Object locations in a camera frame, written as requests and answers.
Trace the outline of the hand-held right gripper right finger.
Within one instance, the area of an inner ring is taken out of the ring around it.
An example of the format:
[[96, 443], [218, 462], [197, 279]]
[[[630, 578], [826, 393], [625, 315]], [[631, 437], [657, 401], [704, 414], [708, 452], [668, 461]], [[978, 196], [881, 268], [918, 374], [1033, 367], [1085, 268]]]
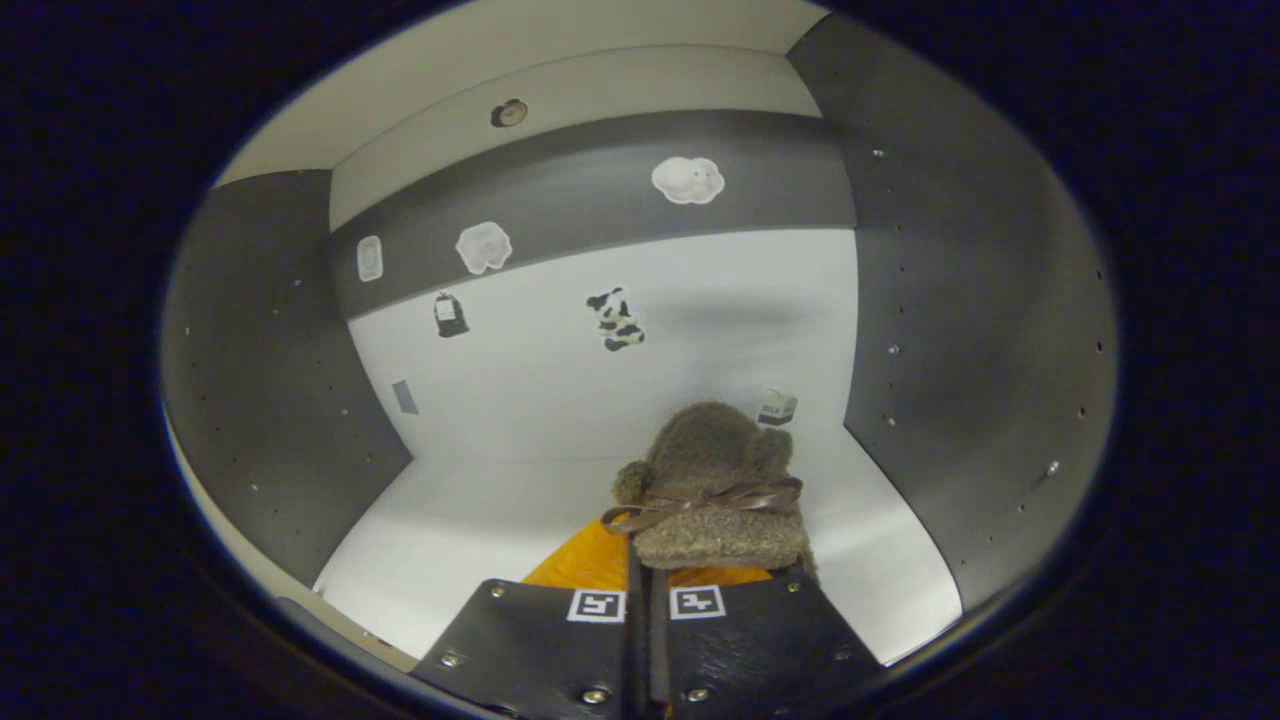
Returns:
[[860, 703], [886, 673], [804, 571], [672, 585], [658, 609], [654, 719], [824, 719]]

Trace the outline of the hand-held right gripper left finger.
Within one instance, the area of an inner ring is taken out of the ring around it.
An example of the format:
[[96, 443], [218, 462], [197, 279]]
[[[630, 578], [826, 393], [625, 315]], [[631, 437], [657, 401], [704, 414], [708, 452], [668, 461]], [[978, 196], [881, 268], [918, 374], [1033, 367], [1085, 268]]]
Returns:
[[631, 719], [628, 541], [591, 521], [532, 582], [483, 580], [411, 676], [517, 719]]

